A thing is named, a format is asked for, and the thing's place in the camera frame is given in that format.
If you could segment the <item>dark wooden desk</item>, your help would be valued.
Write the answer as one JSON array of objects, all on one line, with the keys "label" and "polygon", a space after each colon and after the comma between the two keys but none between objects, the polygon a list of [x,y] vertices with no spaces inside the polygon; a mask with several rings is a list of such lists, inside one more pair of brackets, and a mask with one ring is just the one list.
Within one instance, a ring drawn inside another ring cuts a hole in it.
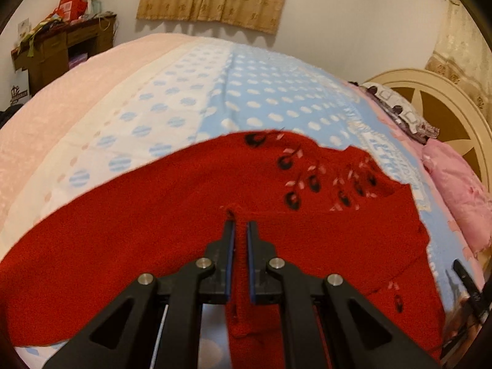
[{"label": "dark wooden desk", "polygon": [[11,51],[13,67],[28,74],[30,94],[68,72],[79,57],[92,58],[113,47],[117,15],[110,13],[75,24],[50,25]]}]

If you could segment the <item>blue polka dot bedsheet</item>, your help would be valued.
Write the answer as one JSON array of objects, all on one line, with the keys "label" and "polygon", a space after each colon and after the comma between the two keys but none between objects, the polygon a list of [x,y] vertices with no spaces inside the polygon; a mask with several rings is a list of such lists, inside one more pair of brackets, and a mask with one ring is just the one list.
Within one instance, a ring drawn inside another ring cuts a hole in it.
[{"label": "blue polka dot bedsheet", "polygon": [[[195,144],[260,132],[361,149],[388,177],[410,186],[444,309],[441,351],[431,356],[442,367],[446,317],[465,290],[453,261],[470,270],[478,264],[424,167],[424,145],[361,88],[261,48],[150,35],[99,54],[44,88],[1,130],[1,263],[39,222],[91,190]],[[15,361],[29,347],[62,348],[73,338],[16,347],[2,308],[1,335]]]}]

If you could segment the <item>white patterned pillow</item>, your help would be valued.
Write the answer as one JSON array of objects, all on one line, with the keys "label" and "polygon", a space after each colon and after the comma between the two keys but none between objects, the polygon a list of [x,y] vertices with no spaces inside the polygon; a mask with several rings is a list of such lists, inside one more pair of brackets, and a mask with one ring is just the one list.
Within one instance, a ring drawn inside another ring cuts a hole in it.
[{"label": "white patterned pillow", "polygon": [[409,137],[425,145],[430,138],[437,139],[439,129],[430,125],[399,93],[376,82],[359,86]]}]

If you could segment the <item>green striped cloth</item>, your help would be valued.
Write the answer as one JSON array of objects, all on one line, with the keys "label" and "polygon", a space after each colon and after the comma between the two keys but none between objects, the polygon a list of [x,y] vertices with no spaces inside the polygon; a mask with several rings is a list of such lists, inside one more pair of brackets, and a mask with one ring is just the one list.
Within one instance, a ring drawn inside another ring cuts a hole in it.
[{"label": "green striped cloth", "polygon": [[42,22],[39,22],[33,29],[28,31],[20,38],[20,42],[15,51],[20,54],[22,51],[27,50],[27,56],[29,58],[33,58],[34,42],[36,36],[43,35],[51,29],[62,26],[64,24],[65,22],[57,14],[45,18],[44,20],[42,20]]}]

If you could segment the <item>cream wooden headboard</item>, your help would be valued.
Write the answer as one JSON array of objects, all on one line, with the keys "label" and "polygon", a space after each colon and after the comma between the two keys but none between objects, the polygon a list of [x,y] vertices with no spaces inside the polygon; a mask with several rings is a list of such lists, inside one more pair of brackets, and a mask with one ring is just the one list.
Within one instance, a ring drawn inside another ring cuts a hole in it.
[{"label": "cream wooden headboard", "polygon": [[491,189],[491,128],[473,101],[449,79],[414,68],[387,71],[369,79],[411,102],[427,122]]}]

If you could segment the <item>red knitted embroidered sweater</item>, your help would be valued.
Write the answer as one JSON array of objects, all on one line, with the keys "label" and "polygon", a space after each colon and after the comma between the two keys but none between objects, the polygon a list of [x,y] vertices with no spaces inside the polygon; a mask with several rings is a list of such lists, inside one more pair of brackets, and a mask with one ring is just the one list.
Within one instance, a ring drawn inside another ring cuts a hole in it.
[{"label": "red knitted embroidered sweater", "polygon": [[1,308],[16,347],[75,336],[140,274],[175,273],[237,224],[226,309],[235,368],[281,368],[276,307],[248,293],[246,225],[311,276],[340,274],[433,358],[444,309],[429,234],[410,186],[367,152],[296,133],[201,142],[80,196],[26,233],[1,263]]}]

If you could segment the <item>pink folded blanket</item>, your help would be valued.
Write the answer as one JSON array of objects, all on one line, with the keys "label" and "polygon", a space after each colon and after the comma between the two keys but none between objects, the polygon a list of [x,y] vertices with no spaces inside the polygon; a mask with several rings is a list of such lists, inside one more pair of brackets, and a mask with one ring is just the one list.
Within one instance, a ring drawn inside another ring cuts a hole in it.
[{"label": "pink folded blanket", "polygon": [[491,195],[449,145],[430,139],[421,159],[473,255],[491,247]]}]

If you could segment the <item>beige right window curtain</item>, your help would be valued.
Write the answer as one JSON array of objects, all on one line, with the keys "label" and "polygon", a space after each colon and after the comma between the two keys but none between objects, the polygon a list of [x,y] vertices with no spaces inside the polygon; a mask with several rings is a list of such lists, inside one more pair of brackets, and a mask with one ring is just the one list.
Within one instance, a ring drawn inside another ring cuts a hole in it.
[{"label": "beige right window curtain", "polygon": [[425,68],[453,82],[491,121],[491,50],[460,0],[446,0],[437,42]]}]

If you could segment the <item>white card on desk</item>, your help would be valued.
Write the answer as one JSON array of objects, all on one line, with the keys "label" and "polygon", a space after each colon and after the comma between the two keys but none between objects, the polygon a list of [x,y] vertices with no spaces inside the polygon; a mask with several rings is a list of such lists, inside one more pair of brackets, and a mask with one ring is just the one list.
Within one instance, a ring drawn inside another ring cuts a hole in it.
[{"label": "white card on desk", "polygon": [[27,34],[29,34],[31,32],[31,30],[32,30],[32,25],[31,25],[31,22],[28,18],[24,19],[22,22],[19,22],[19,24],[18,24],[18,40],[22,41],[22,39],[24,39],[25,36],[27,36]]}]

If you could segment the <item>clear plastic bottle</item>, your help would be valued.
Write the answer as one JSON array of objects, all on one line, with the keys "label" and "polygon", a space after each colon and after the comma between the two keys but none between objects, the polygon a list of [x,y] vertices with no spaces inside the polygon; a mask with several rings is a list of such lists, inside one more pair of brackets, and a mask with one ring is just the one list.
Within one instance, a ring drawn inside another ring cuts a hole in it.
[{"label": "clear plastic bottle", "polygon": [[99,15],[102,12],[102,3],[100,0],[90,0],[90,13]]}]

